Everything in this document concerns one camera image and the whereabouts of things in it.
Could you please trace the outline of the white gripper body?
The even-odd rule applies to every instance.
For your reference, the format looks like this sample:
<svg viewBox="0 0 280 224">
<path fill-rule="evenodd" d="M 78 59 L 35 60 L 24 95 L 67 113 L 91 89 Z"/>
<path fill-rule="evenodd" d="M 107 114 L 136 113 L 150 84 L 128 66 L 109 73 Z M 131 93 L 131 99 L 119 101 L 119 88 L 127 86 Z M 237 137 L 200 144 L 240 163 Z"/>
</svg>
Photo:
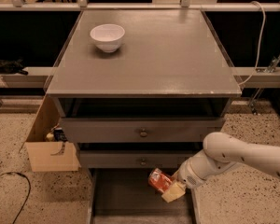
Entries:
<svg viewBox="0 0 280 224">
<path fill-rule="evenodd" d="M 204 158 L 190 157 L 177 170 L 177 179 L 188 189 L 196 189 L 206 181 L 207 165 Z"/>
</svg>

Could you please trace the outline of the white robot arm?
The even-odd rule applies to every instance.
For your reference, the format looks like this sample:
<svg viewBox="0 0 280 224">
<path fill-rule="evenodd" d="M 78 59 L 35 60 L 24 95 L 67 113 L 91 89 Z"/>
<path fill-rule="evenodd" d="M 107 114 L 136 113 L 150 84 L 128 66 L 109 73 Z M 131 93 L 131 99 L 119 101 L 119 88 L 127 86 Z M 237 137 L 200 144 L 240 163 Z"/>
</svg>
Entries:
<svg viewBox="0 0 280 224">
<path fill-rule="evenodd" d="M 203 140 L 203 149 L 184 161 L 175 172 L 175 181 L 162 194 L 170 203 L 196 189 L 210 176 L 234 168 L 237 163 L 280 179 L 280 147 L 251 144 L 228 134 L 215 132 Z"/>
</svg>

